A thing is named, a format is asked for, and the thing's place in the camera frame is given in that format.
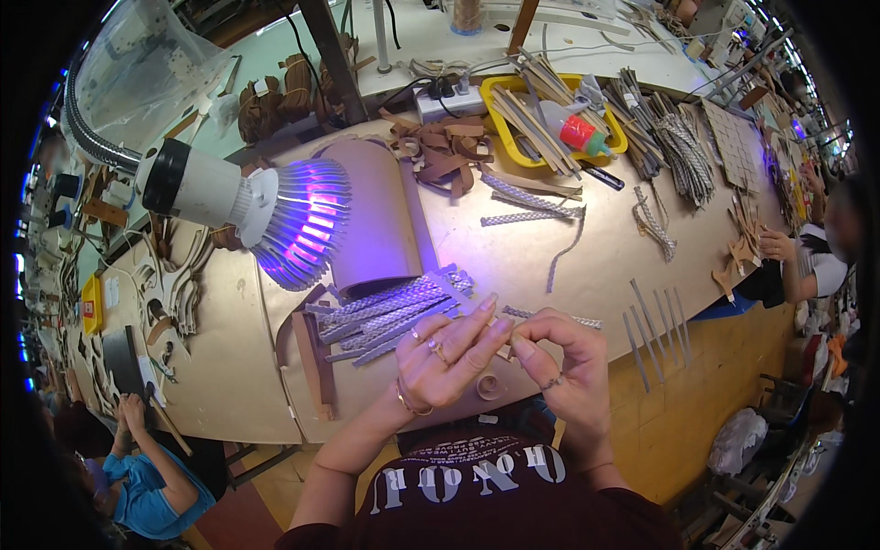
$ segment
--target glue bottle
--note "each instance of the glue bottle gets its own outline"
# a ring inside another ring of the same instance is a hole
[[[547,131],[558,136],[568,147],[586,153],[590,157],[597,157],[599,153],[616,157],[605,145],[607,138],[605,133],[597,130],[577,114],[572,114],[555,101],[546,99],[541,101],[541,111],[544,113]]]

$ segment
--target white shirt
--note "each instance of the white shirt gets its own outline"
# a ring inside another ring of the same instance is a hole
[[[801,229],[801,235],[815,235],[823,240],[825,238],[825,230],[814,224],[806,224]],[[796,238],[795,251],[797,252],[797,267],[801,272],[801,278],[808,276],[810,273],[816,276],[816,286],[818,288],[817,296],[826,297],[837,292],[840,285],[847,278],[849,266],[837,259],[834,254],[814,253],[803,245],[801,239]]]

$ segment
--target gold bangle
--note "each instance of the gold bangle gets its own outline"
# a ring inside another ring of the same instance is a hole
[[[404,407],[407,411],[409,411],[410,413],[412,413],[412,414],[416,414],[416,415],[418,415],[418,416],[428,416],[429,414],[431,414],[431,413],[434,412],[434,408],[433,408],[433,407],[431,407],[430,409],[428,409],[428,412],[427,412],[427,413],[420,413],[419,411],[417,411],[417,410],[415,410],[414,408],[412,408],[412,407],[409,406],[409,404],[407,403],[407,400],[403,399],[403,393],[400,392],[400,377],[397,377],[397,379],[394,380],[394,388],[397,390],[397,399],[400,400],[400,404],[403,405],[403,407]]]

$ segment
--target yellow tray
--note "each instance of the yellow tray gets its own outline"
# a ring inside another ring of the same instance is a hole
[[[104,320],[104,305],[101,302],[101,281],[94,274],[83,285],[83,304],[80,315],[83,316],[83,331],[95,334]]]
[[[560,78],[571,90],[575,90],[581,83],[581,75],[560,75]],[[528,92],[528,88],[525,87],[525,82],[522,78],[514,76],[487,78],[486,80],[483,80],[483,84],[480,86],[480,95],[482,96],[483,101],[486,102],[489,116],[492,117],[492,122],[495,124],[495,129],[498,130],[498,135],[501,137],[501,143],[504,145],[504,149],[507,150],[507,154],[510,155],[510,158],[512,158],[515,163],[520,166],[525,166],[526,168],[547,166],[547,162],[543,158],[541,160],[531,160],[523,155],[523,153],[519,152],[516,142],[513,141],[513,135],[510,133],[507,121],[492,108],[492,104],[495,103],[495,98],[492,97],[492,88],[496,84],[500,85],[502,88],[507,88],[511,92]],[[605,142],[608,145],[608,148],[618,155],[626,152],[628,146],[627,137],[624,135],[623,129],[620,127],[617,119],[614,118],[611,109],[605,109],[605,117],[603,118],[605,118],[605,122],[608,123],[608,127],[611,128],[612,133],[611,139]],[[574,160],[586,160],[596,166],[607,166],[611,162],[611,159],[604,154],[599,157],[588,157],[586,153],[578,151],[572,153],[571,157]]]

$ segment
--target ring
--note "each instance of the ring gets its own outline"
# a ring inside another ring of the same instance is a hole
[[[444,363],[449,365],[449,362],[446,361],[446,356],[443,355],[443,344],[441,342],[434,340],[433,336],[428,338],[428,348],[431,351],[433,351],[434,353],[436,353],[437,357],[440,357],[440,361],[443,361]]]
[[[553,380],[550,380],[549,382],[547,382],[546,385],[542,385],[542,386],[540,387],[540,390],[541,390],[542,392],[545,392],[545,391],[549,390],[550,388],[552,388],[552,387],[555,386],[555,385],[560,385],[560,384],[562,384],[562,380],[563,380],[562,375],[560,375],[558,378],[554,378]]]

